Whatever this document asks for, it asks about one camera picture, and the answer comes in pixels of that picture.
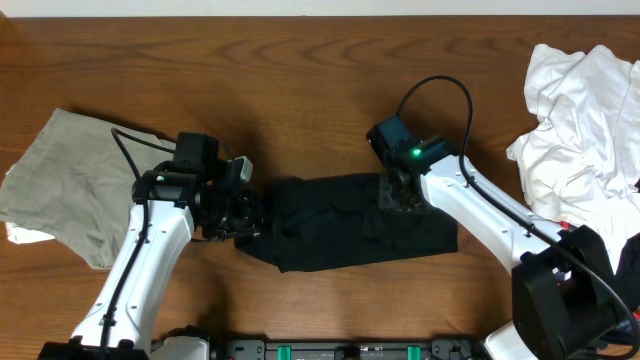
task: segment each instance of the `white wall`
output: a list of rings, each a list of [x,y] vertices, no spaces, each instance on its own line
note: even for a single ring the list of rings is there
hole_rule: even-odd
[[[638,15],[640,0],[0,0],[8,17]]]

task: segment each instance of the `white cloth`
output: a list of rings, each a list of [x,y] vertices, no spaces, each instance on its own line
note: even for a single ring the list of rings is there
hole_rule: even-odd
[[[604,46],[588,55],[536,46],[524,95],[540,123],[507,149],[533,212],[598,232],[614,273],[640,232],[639,81],[640,62]]]

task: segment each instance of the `brown wood surface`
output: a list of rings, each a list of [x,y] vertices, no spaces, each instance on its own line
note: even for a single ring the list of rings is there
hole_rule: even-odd
[[[444,73],[474,96],[468,156],[519,200],[505,149],[536,126],[522,95],[533,47],[640,58],[632,17],[21,19],[0,31],[0,173],[56,107],[168,138],[205,131],[254,161],[258,185],[380,171],[365,133],[416,81]],[[460,140],[465,112],[438,83],[406,114],[422,136]],[[510,279],[465,231],[459,243],[458,254],[288,274],[231,242],[190,244],[156,334],[192,323],[221,338],[485,336],[510,319]],[[0,241],[0,359],[66,341],[106,276],[56,242]]]

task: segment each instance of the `gray cloth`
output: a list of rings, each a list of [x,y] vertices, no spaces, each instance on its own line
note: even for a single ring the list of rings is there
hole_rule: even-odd
[[[117,127],[154,144],[154,135],[56,109],[0,187],[0,220],[51,234],[92,268],[113,265],[132,206],[134,176],[111,135]],[[140,173],[171,154],[122,139]]]

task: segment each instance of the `wooden table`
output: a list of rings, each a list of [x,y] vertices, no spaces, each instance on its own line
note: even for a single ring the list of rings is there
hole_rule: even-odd
[[[364,136],[423,77],[449,74],[474,96],[468,156],[522,200],[515,138],[531,51],[608,46],[640,58],[631,17],[147,18],[0,20],[0,173],[56,107],[175,138],[204,131],[255,163],[256,182],[380,171]],[[407,121],[459,141],[466,105],[438,83]],[[511,316],[510,279],[461,231],[458,254],[280,274],[231,242],[190,244],[171,278],[160,335],[188,323],[218,338],[422,339],[485,336]],[[56,242],[0,241],[0,359],[66,341],[107,276]]]

